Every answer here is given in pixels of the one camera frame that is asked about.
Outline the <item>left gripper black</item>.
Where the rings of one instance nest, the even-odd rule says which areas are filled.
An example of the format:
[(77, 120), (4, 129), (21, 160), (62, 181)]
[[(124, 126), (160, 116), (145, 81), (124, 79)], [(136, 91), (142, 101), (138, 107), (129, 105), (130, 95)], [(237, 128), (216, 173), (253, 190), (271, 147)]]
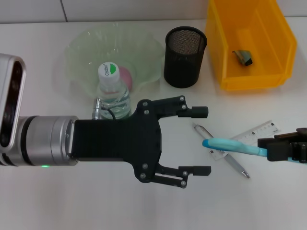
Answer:
[(209, 176), (211, 166), (164, 167), (159, 164), (162, 135), (159, 118), (178, 116), (207, 118), (207, 106), (188, 108), (185, 96), (142, 100), (128, 118), (77, 120), (74, 124), (71, 155), (79, 161), (123, 161), (132, 165), (142, 183), (186, 188), (188, 177)]

